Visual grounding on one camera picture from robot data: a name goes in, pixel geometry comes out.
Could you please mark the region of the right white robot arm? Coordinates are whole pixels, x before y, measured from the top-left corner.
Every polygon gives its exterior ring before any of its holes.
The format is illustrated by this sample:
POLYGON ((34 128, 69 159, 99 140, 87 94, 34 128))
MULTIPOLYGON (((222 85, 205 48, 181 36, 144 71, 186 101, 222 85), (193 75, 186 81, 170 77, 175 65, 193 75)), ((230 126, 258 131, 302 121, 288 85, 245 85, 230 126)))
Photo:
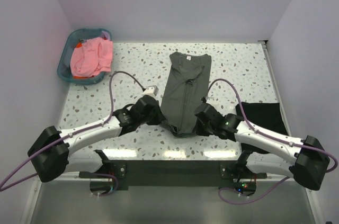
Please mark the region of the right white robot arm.
POLYGON ((241 116, 222 115, 209 103, 202 103, 194 115, 197 135, 213 135, 247 147, 244 159, 236 164, 240 177, 247 178, 253 173, 277 174, 293 178, 307 189, 320 190, 330 159, 317 138, 282 135, 241 116))

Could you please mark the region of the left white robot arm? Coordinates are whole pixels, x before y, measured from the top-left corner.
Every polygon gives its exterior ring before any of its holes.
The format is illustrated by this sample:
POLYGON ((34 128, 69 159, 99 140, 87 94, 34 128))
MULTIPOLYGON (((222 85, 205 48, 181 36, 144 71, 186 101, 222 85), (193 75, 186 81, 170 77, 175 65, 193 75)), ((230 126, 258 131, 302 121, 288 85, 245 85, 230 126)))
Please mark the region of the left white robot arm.
POLYGON ((45 128, 28 151, 30 161, 42 182, 50 182, 67 172, 80 171, 84 162, 70 164, 75 152, 104 139, 119 137, 147 124, 157 126, 165 120, 159 102, 149 95, 135 104, 112 111, 98 122, 65 131, 45 128))

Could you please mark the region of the dark green t-shirt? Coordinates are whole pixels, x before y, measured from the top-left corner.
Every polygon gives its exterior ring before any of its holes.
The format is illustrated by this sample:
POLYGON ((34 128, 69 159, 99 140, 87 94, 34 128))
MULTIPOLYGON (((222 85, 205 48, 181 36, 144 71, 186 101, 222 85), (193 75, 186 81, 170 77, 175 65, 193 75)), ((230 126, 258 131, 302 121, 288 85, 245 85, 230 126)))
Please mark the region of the dark green t-shirt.
POLYGON ((190 137, 197 122, 194 111, 207 94, 212 58, 179 52, 169 58, 171 67, 160 106, 163 126, 175 137, 190 137))

